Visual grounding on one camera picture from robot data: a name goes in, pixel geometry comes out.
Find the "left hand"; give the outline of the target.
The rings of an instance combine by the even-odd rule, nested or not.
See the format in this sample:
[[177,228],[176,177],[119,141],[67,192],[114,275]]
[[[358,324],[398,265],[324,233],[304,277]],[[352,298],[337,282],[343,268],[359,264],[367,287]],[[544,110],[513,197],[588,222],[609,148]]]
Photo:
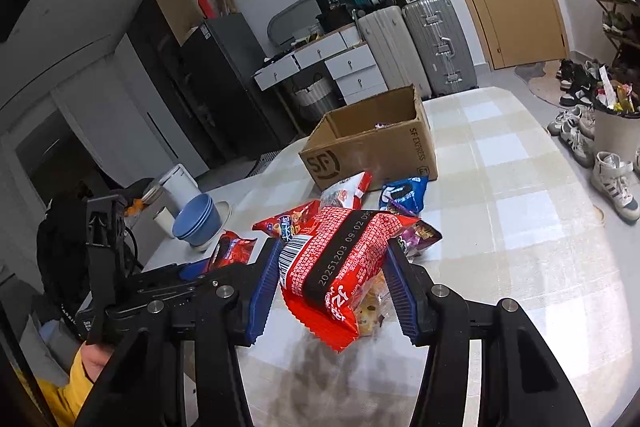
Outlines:
[[110,361],[113,352],[114,349],[111,346],[103,346],[99,343],[93,343],[92,345],[83,343],[80,346],[82,366],[90,381],[94,383],[99,378],[104,366]]

